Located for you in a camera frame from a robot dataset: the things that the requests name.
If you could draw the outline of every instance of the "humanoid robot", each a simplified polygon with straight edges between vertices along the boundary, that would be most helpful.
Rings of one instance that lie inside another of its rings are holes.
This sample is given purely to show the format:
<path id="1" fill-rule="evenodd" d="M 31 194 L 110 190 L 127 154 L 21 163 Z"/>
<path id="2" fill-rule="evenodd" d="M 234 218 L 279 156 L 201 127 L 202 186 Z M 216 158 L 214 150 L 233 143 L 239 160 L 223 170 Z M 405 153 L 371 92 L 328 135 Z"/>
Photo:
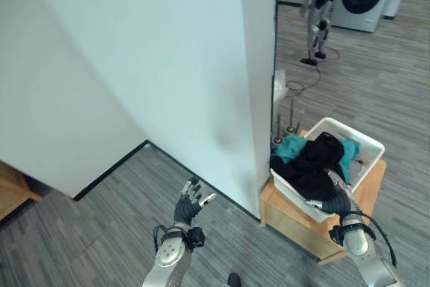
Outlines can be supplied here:
<path id="1" fill-rule="evenodd" d="M 341 216 L 340 225 L 330 231 L 330 236 L 334 242 L 344 246 L 366 286 L 404 287 L 395 269 L 396 260 L 391 246 L 388 244 L 392 264 L 377 252 L 374 245 L 376 236 L 371 228 L 364 224 L 363 214 L 359 211 L 350 187 L 334 171 L 327 170 L 327 173 L 335 185 L 336 197 L 326 202 L 309 200 L 307 203 L 324 212 L 337 213 Z M 202 247 L 205 240 L 201 228 L 192 228 L 191 220 L 216 197 L 216 194 L 210 194 L 201 199 L 199 191 L 200 184 L 198 184 L 197 178 L 186 183 L 175 207 L 174 225 L 169 229 L 163 227 L 164 235 L 159 249 L 155 232 L 157 250 L 155 263 L 142 287 L 181 286 L 183 275 L 191 263 L 193 249 Z M 239 276 L 231 274 L 228 284 L 223 286 L 241 287 Z"/>
<path id="2" fill-rule="evenodd" d="M 335 0 L 304 0 L 300 8 L 300 14 L 304 17 L 308 12 L 308 57 L 303 58 L 300 62 L 316 65 L 317 61 L 315 58 L 326 58 L 324 44 L 329 35 L 329 16 L 334 1 Z"/>

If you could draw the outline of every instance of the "white plastic basket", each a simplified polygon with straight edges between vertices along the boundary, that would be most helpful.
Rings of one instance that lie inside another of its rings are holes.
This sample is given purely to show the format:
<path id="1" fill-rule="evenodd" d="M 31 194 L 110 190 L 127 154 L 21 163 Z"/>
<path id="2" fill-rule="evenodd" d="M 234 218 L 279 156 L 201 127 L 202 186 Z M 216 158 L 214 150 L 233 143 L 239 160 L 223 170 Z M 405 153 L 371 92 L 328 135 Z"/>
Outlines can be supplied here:
<path id="1" fill-rule="evenodd" d="M 309 130 L 304 138 L 307 140 L 315 140 L 322 132 L 328 132 L 338 139 L 345 138 L 359 145 L 360 153 L 357 156 L 357 159 L 361 159 L 363 161 L 363 167 L 356 176 L 351 176 L 350 185 L 352 187 L 352 192 L 354 192 L 372 167 L 376 164 L 378 159 L 384 154 L 384 145 L 369 136 L 362 134 L 360 131 L 352 129 L 346 124 L 332 118 L 323 118 L 320 120 L 318 124 Z M 322 222 L 326 218 L 334 215 L 324 213 L 312 206 L 306 205 L 304 203 L 305 198 L 303 198 L 303 196 L 301 196 L 286 180 L 284 180 L 273 169 L 270 169 L 270 172 L 273 176 L 275 187 L 315 221 Z"/>

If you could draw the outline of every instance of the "black wire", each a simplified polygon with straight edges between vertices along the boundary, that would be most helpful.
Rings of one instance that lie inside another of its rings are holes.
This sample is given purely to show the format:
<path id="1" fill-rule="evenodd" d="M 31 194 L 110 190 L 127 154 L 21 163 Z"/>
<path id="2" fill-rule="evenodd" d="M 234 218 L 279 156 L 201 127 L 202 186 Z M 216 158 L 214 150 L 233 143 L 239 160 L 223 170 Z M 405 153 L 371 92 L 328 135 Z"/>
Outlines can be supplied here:
<path id="1" fill-rule="evenodd" d="M 173 226 L 173 227 L 168 228 L 168 230 L 170 230 L 170 229 L 177 229 L 179 231 L 182 231 L 182 233 L 184 235 L 187 235 L 187 231 L 185 229 L 181 228 L 181 227 Z"/>
<path id="2" fill-rule="evenodd" d="M 385 240 L 385 243 L 387 244 L 389 250 L 390 250 L 390 255 L 391 255 L 391 262 L 392 265 L 394 267 L 397 267 L 397 258 L 396 258 L 396 254 L 394 253 L 393 248 L 391 247 L 391 244 L 388 240 L 387 234 L 382 230 L 382 228 L 380 227 L 380 225 L 370 216 L 367 215 L 366 213 L 363 213 L 362 211 L 348 211 L 348 212 L 344 212 L 342 213 L 342 218 L 345 218 L 345 216 L 349 215 L 349 214 L 358 214 L 361 216 L 364 216 L 368 219 L 370 219 L 370 221 L 375 225 L 375 227 L 378 229 L 378 231 L 381 233 L 382 237 Z"/>
<path id="3" fill-rule="evenodd" d="M 154 248 L 155 248 L 155 254 L 157 254 L 158 250 L 159 250 L 159 231 L 160 229 L 162 229 L 164 231 L 164 233 L 167 233 L 167 229 L 164 225 L 157 225 L 154 229 L 153 229 L 153 238 L 154 238 Z"/>
<path id="4" fill-rule="evenodd" d="M 324 60 L 324 61 L 319 62 L 317 65 L 315 65 L 315 70 L 318 73 L 318 79 L 314 83 L 312 83 L 311 85 L 305 86 L 305 84 L 303 84 L 302 82 L 299 82 L 299 81 L 287 81 L 286 87 L 291 91 L 295 91 L 296 93 L 293 95 L 287 95 L 286 97 L 297 97 L 300 94 L 302 94 L 303 92 L 305 92 L 307 89 L 310 89 L 311 87 L 314 87 L 315 85 L 317 85 L 319 83 L 319 81 L 321 80 L 321 70 L 319 69 L 318 66 L 321 64 L 324 64 L 326 62 L 339 60 L 341 58 L 341 53 L 339 53 L 334 48 L 326 46 L 326 49 L 331 50 L 332 52 L 336 53 L 337 58 L 334 58 L 331 60 Z M 296 84 L 296 85 L 298 85 L 298 87 L 296 87 L 296 86 L 290 87 L 291 84 Z"/>

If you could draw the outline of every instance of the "wooden side table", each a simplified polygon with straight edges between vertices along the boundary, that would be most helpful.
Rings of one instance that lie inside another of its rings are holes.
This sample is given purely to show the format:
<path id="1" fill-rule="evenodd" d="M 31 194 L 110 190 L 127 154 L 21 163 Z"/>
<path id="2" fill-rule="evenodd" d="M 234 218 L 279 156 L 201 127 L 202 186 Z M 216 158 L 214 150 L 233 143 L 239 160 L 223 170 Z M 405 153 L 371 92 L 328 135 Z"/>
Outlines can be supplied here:
<path id="1" fill-rule="evenodd" d="M 379 160 L 354 192 L 362 211 L 371 215 L 378 198 L 386 162 Z M 269 224 L 319 258 L 324 265 L 346 256 L 344 249 L 332 242 L 329 231 L 339 225 L 339 216 L 323 222 L 314 221 L 278 191 L 271 178 L 260 195 L 261 225 Z"/>
<path id="2" fill-rule="evenodd" d="M 28 188 L 22 173 L 0 161 L 0 220 L 29 198 L 39 202 L 43 197 Z"/>

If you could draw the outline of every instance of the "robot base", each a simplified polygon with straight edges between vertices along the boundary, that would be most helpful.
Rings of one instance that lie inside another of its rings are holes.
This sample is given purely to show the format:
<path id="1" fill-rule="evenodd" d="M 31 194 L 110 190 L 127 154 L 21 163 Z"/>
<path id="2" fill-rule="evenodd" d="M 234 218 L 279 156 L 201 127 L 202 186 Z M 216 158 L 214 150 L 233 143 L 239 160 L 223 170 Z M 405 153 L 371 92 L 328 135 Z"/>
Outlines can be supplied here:
<path id="1" fill-rule="evenodd" d="M 241 279 L 239 278 L 239 275 L 232 272 L 228 277 L 227 284 L 229 287 L 241 287 Z"/>
<path id="2" fill-rule="evenodd" d="M 315 57 L 318 57 L 324 60 L 327 57 L 327 55 L 323 52 L 316 52 Z"/>
<path id="3" fill-rule="evenodd" d="M 302 58 L 300 60 L 300 62 L 302 62 L 304 64 L 308 64 L 308 65 L 313 65 L 313 66 L 316 66 L 316 64 L 317 64 L 316 59 L 315 58 L 310 58 L 310 57 L 308 57 L 308 58 Z"/>

